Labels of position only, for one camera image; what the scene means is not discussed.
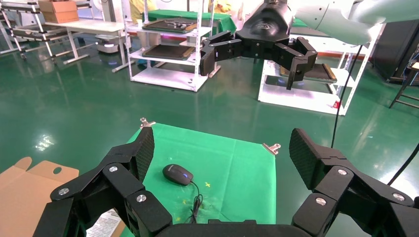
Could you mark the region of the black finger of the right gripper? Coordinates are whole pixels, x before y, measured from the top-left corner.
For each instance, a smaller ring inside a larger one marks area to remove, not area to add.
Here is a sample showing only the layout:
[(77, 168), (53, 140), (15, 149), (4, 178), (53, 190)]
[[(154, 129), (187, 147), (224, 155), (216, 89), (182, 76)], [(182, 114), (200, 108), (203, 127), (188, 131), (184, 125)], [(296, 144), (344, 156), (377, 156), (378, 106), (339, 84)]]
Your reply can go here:
[(274, 62), (289, 71), (287, 90), (291, 90), (295, 81), (302, 81), (305, 73), (314, 68), (317, 51), (303, 37), (298, 37), (291, 44), (277, 43), (274, 46)]
[(215, 62), (241, 56), (242, 40), (235, 39), (230, 31), (224, 31), (203, 41), (200, 50), (200, 75), (206, 76), (215, 68)]

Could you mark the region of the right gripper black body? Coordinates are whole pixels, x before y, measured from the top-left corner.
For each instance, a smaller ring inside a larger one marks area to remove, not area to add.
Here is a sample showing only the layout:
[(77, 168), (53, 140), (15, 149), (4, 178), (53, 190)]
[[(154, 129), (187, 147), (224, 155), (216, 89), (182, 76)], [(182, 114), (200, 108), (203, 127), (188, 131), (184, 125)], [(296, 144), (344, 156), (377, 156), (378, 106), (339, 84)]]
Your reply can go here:
[(278, 59), (277, 44), (289, 43), (293, 13), (286, 0), (266, 0), (235, 33), (241, 40), (241, 55), (248, 58)]

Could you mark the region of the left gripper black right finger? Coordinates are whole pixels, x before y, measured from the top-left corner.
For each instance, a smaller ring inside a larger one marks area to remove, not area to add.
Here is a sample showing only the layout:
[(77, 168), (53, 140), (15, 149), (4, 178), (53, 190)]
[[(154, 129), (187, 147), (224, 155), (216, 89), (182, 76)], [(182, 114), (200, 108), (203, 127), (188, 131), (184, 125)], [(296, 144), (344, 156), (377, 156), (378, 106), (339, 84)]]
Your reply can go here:
[(339, 150), (312, 141), (295, 128), (290, 158), (311, 194), (292, 224), (312, 237), (327, 234), (345, 214), (373, 237), (416, 237), (419, 208), (405, 193), (358, 170)]

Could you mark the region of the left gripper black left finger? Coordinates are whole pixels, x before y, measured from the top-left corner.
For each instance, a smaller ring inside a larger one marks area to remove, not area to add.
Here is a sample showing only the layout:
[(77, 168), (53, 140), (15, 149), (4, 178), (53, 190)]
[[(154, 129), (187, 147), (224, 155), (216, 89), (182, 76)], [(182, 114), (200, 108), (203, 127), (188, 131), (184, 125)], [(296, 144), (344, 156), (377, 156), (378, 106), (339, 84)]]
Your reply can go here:
[(84, 237), (110, 209), (136, 237), (155, 237), (172, 225), (172, 216), (144, 185), (154, 156), (151, 127), (130, 143), (113, 147), (92, 170), (50, 194), (36, 237)]

